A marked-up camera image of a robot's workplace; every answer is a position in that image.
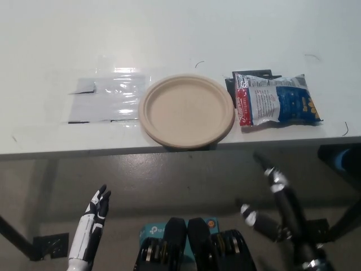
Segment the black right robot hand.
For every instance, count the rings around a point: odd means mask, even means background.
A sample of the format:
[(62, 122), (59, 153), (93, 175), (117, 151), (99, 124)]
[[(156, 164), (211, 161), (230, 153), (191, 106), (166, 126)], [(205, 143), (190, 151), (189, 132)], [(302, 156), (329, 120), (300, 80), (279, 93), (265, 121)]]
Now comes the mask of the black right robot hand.
[(255, 153), (255, 161), (261, 166), (272, 192), (282, 223), (260, 214), (243, 203), (240, 213), (245, 223), (273, 242), (290, 240), (293, 245), (294, 264), (300, 270), (322, 270), (327, 260), (324, 252), (317, 248), (311, 236), (300, 203), (289, 185), (286, 176), (269, 159)]

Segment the white and black left hand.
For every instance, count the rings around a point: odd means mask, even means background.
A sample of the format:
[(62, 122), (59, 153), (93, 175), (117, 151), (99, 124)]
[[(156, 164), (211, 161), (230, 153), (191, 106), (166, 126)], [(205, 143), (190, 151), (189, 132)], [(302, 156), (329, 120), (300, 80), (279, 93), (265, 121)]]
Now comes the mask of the white and black left hand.
[(111, 191), (103, 185), (81, 216), (68, 256), (68, 270), (91, 270), (103, 234)]

